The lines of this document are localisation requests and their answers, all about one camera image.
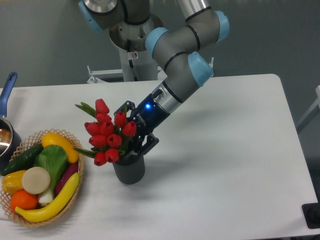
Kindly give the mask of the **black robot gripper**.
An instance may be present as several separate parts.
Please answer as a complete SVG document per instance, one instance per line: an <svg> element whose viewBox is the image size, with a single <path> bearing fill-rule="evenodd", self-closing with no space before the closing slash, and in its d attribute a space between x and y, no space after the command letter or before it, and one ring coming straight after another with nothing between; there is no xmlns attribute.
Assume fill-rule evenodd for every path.
<svg viewBox="0 0 320 240"><path fill-rule="evenodd" d="M159 143L159 139L152 132L169 117L170 113L163 110L151 93L137 107L134 102L127 100L113 115L116 116L120 112L137 126L137 135L128 141L121 160L137 161Z"/></svg>

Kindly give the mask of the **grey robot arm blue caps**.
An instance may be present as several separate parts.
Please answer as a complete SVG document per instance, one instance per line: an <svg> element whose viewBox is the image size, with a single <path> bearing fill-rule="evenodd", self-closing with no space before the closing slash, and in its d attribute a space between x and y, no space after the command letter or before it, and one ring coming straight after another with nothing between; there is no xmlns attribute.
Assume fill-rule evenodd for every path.
<svg viewBox="0 0 320 240"><path fill-rule="evenodd" d="M146 154L157 143L153 130L213 76L199 51L225 39L227 16L214 11L207 0L178 2L186 25L167 30L150 11L147 0L82 0L78 6L95 31L108 30L119 49L123 76L128 81L155 79L161 68L166 78L138 105L125 102L114 115L102 99L95 107L78 107L95 118L85 124L90 150L79 153L97 166L123 162L127 155Z"/></svg>

